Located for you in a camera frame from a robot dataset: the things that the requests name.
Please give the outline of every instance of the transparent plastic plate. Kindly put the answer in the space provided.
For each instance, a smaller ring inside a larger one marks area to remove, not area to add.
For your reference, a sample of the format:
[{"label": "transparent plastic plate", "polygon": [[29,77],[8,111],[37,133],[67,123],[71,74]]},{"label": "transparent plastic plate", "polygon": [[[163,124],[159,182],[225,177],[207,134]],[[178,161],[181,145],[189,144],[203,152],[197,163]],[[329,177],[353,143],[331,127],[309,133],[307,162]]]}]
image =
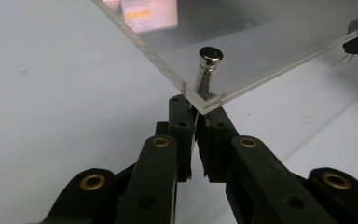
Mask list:
[{"label": "transparent plastic plate", "polygon": [[[358,0],[93,2],[203,114],[358,36]],[[203,47],[224,54],[207,97]]]}]

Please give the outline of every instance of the white surface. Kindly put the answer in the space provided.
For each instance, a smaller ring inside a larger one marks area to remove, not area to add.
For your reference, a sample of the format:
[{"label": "white surface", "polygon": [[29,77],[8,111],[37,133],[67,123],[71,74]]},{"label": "white surface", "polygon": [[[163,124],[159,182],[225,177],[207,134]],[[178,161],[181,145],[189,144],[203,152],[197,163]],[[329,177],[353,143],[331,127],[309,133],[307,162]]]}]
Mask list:
[{"label": "white surface", "polygon": [[[297,174],[329,166],[358,179],[358,56],[343,56],[228,103],[239,133]],[[39,222],[76,174],[135,162],[177,93],[91,1],[0,1],[0,224]],[[176,223],[235,223],[197,151],[193,173],[178,184]]]}]

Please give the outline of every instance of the white table surface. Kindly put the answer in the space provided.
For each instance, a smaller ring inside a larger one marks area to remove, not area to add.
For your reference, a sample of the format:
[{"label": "white table surface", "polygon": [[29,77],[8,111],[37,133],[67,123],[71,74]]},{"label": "white table surface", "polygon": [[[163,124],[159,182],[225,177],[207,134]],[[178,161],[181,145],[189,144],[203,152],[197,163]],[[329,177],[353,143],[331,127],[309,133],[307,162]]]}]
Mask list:
[{"label": "white table surface", "polygon": [[[292,172],[358,179],[358,56],[343,56],[333,49],[224,108]],[[40,222],[84,170],[133,164],[175,94],[91,1],[0,1],[0,224]],[[192,167],[176,223],[236,223],[197,149]]]}]

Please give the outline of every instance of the brass insert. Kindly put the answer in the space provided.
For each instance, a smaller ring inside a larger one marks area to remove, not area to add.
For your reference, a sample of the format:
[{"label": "brass insert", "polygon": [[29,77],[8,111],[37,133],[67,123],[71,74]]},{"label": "brass insert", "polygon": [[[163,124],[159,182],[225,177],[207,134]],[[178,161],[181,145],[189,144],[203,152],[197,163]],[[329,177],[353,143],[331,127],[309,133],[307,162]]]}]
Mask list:
[{"label": "brass insert", "polygon": [[330,185],[336,189],[350,189],[351,188],[351,182],[336,173],[325,172],[322,175],[322,180],[324,182],[326,182],[328,185]]},{"label": "brass insert", "polygon": [[244,137],[240,140],[240,144],[243,147],[256,147],[257,142],[252,138]]},{"label": "brass insert", "polygon": [[100,188],[104,183],[104,176],[99,174],[87,175],[80,182],[83,190],[95,190]]},{"label": "brass insert", "polygon": [[153,139],[152,144],[154,147],[166,147],[170,141],[163,137]]}]

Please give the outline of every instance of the metal pin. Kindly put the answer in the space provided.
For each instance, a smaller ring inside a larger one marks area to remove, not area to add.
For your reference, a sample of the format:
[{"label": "metal pin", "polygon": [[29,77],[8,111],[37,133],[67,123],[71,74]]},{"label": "metal pin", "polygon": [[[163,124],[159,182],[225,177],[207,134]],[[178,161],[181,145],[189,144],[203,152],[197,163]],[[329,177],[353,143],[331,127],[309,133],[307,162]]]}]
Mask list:
[{"label": "metal pin", "polygon": [[197,93],[204,100],[208,99],[211,77],[217,65],[223,59],[223,53],[213,47],[204,47],[200,49],[200,68],[197,75],[196,88]]},{"label": "metal pin", "polygon": [[353,58],[354,54],[347,54],[345,57],[341,60],[343,63],[348,63]]}]

